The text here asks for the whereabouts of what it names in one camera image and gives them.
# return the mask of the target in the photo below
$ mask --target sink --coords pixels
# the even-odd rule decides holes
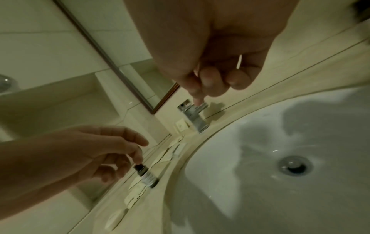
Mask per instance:
[[[292,157],[303,173],[287,170]],[[181,169],[170,215],[173,234],[369,233],[370,86],[289,99],[220,130]]]

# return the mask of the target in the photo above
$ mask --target mirror frame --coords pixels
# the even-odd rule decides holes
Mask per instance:
[[[113,60],[103,50],[103,48],[94,40],[86,28],[77,20],[77,18],[70,12],[70,10],[62,3],[61,0],[53,0],[58,8],[64,13],[69,21],[77,28],[77,30],[84,36],[87,42],[95,49],[96,52],[104,59],[110,69],[119,77],[119,79],[128,87],[128,89],[136,96],[137,99],[145,106],[145,108],[151,113],[155,114],[161,106],[170,98],[170,96],[180,87],[177,83],[174,84],[161,101],[156,105],[152,106],[145,97],[139,92],[139,90],[131,83],[131,81],[120,71],[118,66],[114,64]]]

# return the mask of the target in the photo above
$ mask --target dark glass bottle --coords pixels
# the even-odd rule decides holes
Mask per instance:
[[[134,168],[138,172],[143,183],[151,188],[154,188],[158,184],[159,179],[155,177],[146,166],[144,166],[143,164],[139,164],[135,165]]]

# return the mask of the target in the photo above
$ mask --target marble countertop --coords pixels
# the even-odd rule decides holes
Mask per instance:
[[[179,158],[174,158],[158,185],[146,191],[129,210],[112,234],[171,233],[169,203],[177,175],[186,161],[208,138],[235,120],[268,105],[289,98],[330,89],[361,85],[370,82],[370,46],[359,43],[289,79],[249,97],[206,121],[210,127],[198,134],[185,132],[187,145]],[[156,151],[166,149],[177,136],[171,136]]]

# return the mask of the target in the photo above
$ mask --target bottle label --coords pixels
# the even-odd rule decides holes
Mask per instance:
[[[157,177],[155,177],[149,170],[142,175],[141,180],[144,184],[148,186],[152,186],[156,181]]]

